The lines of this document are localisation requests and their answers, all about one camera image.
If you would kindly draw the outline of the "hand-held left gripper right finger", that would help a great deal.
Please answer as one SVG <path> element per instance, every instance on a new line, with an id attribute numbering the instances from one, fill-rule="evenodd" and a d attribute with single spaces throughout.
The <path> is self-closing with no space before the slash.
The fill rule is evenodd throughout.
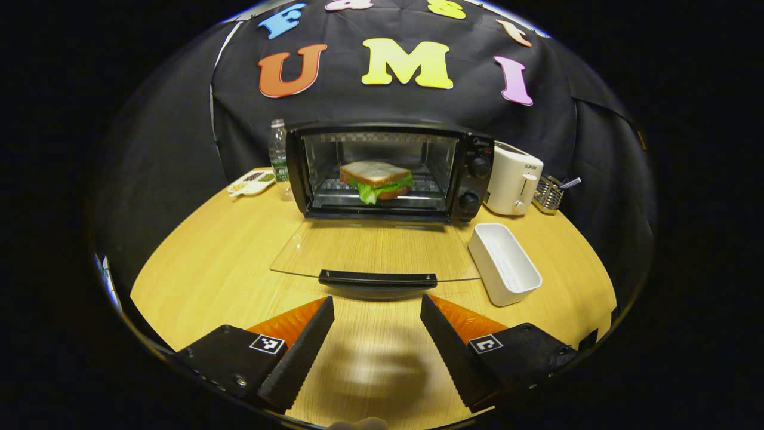
<path id="1" fill-rule="evenodd" d="M 472 413 L 542 386 L 579 355 L 533 324 L 508 327 L 432 294 L 420 319 Z"/>

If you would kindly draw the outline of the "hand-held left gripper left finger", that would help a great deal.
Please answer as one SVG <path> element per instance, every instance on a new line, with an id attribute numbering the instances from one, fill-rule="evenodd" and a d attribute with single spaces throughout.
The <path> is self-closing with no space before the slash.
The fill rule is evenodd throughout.
<path id="1" fill-rule="evenodd" d="M 333 297 L 320 297 L 249 329 L 221 325 L 175 352 L 174 362 L 249 406 L 284 413 L 334 321 Z"/>

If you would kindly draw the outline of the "black electric oven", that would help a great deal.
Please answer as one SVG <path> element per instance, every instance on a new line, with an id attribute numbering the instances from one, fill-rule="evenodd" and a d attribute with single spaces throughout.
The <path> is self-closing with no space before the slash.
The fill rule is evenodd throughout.
<path id="1" fill-rule="evenodd" d="M 342 296 L 401 300 L 479 278 L 451 224 L 478 214 L 494 139 L 437 122 L 326 122 L 289 126 L 286 158 L 305 220 L 271 264 Z M 412 190 L 368 205 L 340 167 L 382 161 L 413 174 Z"/>

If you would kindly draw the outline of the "lettuce sandwich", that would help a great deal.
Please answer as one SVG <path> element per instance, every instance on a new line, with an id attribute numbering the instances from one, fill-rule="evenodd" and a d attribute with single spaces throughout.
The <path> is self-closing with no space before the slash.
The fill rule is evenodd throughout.
<path id="1" fill-rule="evenodd" d="M 360 200 L 368 205 L 408 194 L 414 182 L 409 169 L 368 160 L 342 165 L 339 180 L 356 188 Z"/>

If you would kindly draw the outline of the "white rectangular tray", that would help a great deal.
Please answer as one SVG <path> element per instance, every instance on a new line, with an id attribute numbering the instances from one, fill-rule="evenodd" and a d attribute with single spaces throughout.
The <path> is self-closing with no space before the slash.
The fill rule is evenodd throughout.
<path id="1" fill-rule="evenodd" d="M 476 224 L 467 248 L 489 301 L 497 307 L 521 302 L 543 283 L 537 267 L 504 224 Z"/>

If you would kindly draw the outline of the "white divided snack plate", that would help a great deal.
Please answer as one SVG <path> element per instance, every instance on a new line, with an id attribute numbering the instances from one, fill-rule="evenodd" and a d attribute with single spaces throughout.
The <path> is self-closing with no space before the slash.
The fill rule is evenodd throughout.
<path id="1" fill-rule="evenodd" d="M 270 188 L 275 183 L 272 168 L 253 169 L 236 179 L 226 188 L 231 198 L 237 196 L 256 196 Z"/>

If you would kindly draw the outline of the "white toaster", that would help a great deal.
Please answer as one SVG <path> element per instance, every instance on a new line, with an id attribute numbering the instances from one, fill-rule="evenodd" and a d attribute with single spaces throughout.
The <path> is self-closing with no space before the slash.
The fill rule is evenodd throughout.
<path id="1" fill-rule="evenodd" d="M 524 150 L 494 142 L 494 161 L 483 203 L 493 213 L 510 217 L 526 215 L 544 163 Z"/>

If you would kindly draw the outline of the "clear plastic water bottle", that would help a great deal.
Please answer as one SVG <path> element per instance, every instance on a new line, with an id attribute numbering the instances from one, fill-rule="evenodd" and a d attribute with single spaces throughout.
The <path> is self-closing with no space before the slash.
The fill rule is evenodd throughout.
<path id="1" fill-rule="evenodd" d="M 292 201 L 294 194 L 290 184 L 286 153 L 286 128 L 283 119 L 275 119 L 270 123 L 269 158 L 275 174 L 275 185 L 278 195 L 283 201 Z"/>

